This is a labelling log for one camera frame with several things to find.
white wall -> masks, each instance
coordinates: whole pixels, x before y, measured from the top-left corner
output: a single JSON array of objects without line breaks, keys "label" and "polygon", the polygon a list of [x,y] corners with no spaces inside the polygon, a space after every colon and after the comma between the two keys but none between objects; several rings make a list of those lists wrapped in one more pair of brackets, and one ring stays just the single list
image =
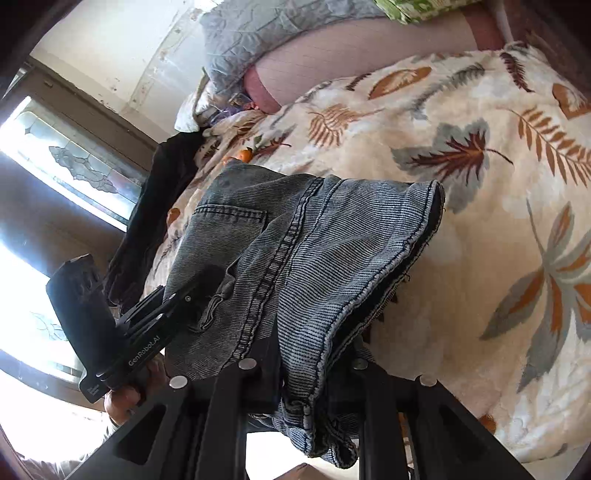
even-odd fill
[{"label": "white wall", "polygon": [[194,7],[193,0],[83,0],[31,55],[163,141],[200,79]]}]

pillowcase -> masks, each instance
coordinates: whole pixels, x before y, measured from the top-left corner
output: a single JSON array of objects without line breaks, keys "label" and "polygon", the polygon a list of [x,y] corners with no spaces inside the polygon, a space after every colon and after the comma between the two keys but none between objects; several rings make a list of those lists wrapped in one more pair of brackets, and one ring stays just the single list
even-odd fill
[{"label": "pillowcase", "polygon": [[429,20],[443,12],[449,12],[480,0],[375,0],[391,20],[402,24]]}]

screw head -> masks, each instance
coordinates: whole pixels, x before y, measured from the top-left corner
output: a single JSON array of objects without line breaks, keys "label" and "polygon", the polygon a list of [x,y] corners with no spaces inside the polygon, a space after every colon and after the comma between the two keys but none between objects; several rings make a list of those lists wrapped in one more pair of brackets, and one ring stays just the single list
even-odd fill
[{"label": "screw head", "polygon": [[170,388],[173,388],[175,390],[178,390],[179,388],[186,387],[188,383],[189,383],[189,381],[187,380],[187,377],[184,377],[182,375],[177,375],[176,377],[172,377],[170,379],[170,382],[168,382]]},{"label": "screw head", "polygon": [[238,362],[238,368],[240,370],[252,370],[256,367],[256,360],[254,358],[243,358]]},{"label": "screw head", "polygon": [[423,387],[434,387],[437,385],[437,378],[434,375],[423,374],[419,377],[418,381]]},{"label": "screw head", "polygon": [[352,366],[353,370],[365,370],[368,367],[368,361],[365,358],[356,358]]}]

bed blanket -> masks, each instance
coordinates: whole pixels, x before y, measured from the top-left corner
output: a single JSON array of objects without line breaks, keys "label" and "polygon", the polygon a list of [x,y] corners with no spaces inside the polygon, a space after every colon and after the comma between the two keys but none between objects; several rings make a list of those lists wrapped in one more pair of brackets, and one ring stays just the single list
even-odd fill
[{"label": "bed blanket", "polygon": [[166,282],[223,159],[284,174],[438,179],[446,213],[370,349],[435,375],[522,462],[591,432],[591,103],[534,48],[412,57],[206,132],[145,285]]}]

denim jeans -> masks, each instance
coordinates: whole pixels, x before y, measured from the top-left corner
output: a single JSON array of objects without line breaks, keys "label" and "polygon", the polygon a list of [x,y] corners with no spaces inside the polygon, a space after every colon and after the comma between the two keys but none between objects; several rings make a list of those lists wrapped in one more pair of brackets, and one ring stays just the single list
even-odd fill
[{"label": "denim jeans", "polygon": [[167,346],[169,373],[217,375],[276,320],[284,388],[267,423],[308,456],[353,465],[350,427],[327,417],[323,387],[437,230],[443,200],[436,181],[284,176],[232,161],[196,208],[168,278],[165,297],[205,266],[223,278]]}]

